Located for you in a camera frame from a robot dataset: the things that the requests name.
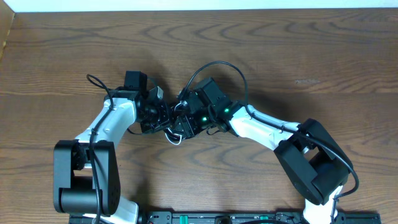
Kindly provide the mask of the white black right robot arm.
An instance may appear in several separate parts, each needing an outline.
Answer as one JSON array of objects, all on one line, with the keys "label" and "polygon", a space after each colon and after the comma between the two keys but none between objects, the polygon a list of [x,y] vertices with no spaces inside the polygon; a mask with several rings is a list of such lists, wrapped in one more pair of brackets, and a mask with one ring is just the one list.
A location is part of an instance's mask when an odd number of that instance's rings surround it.
[{"label": "white black right robot arm", "polygon": [[190,139],[207,128],[216,127],[237,137],[248,138],[272,150],[295,189],[305,198],[303,218],[307,223],[334,223],[336,204],[352,175],[353,164],[314,119],[288,122],[261,113],[248,101],[231,101],[213,78],[187,87],[178,95],[175,106],[176,133]]}]

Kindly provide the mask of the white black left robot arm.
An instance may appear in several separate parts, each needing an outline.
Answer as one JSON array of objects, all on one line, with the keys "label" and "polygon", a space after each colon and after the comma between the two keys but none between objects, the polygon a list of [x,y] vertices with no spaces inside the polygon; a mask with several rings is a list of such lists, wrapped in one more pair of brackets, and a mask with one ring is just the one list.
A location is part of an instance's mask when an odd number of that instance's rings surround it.
[{"label": "white black left robot arm", "polygon": [[90,223],[137,223],[138,204],[121,196],[116,148],[134,123],[150,133],[159,130],[167,112],[163,91],[158,86],[148,90],[148,76],[140,71],[127,71],[115,89],[93,75],[86,79],[106,96],[94,121],[53,149],[54,208]]}]

